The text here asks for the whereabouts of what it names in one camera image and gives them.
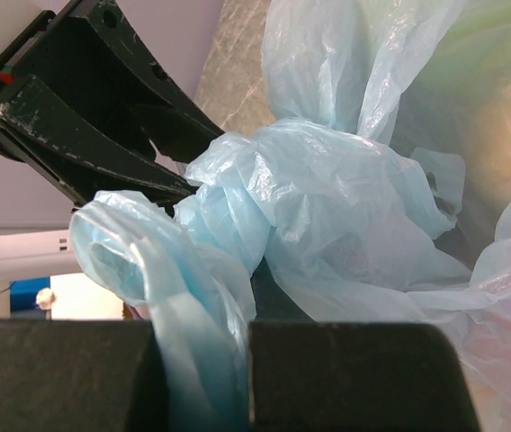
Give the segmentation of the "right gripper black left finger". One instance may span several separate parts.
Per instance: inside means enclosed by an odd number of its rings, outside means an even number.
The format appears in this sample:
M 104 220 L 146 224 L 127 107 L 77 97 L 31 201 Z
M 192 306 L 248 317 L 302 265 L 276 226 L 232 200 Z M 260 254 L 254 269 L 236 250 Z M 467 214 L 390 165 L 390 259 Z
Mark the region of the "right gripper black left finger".
M 168 401 L 146 321 L 0 319 L 0 431 L 167 431 Z

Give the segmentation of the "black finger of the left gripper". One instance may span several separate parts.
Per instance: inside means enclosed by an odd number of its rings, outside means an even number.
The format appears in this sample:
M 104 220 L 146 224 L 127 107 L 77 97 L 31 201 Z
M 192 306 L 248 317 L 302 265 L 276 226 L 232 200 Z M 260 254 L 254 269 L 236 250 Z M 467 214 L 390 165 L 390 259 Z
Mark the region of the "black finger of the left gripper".
M 34 73 L 105 137 L 191 162 L 223 131 L 149 52 L 114 1 L 71 1 L 40 37 Z
M 179 175 L 106 137 L 36 76 L 0 92 L 0 149 L 82 206 L 100 191 L 138 191 L 171 206 L 195 193 Z

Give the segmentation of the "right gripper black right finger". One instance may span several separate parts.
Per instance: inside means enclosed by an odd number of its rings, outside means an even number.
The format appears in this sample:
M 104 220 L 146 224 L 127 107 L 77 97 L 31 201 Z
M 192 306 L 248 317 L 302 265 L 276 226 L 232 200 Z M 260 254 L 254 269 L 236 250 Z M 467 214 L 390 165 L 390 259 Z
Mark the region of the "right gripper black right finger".
M 478 431 L 458 357 L 423 324 L 257 321 L 253 431 Z

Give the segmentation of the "light blue plastic bag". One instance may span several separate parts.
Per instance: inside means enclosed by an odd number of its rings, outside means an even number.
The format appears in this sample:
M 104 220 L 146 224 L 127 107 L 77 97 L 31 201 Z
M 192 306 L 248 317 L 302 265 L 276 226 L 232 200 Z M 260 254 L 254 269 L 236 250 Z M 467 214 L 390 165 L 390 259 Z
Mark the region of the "light blue plastic bag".
M 150 312 L 171 427 L 241 425 L 266 262 L 314 320 L 438 325 L 511 431 L 511 1 L 274 1 L 262 67 L 274 124 L 215 139 L 173 215 L 100 192 L 71 221 Z

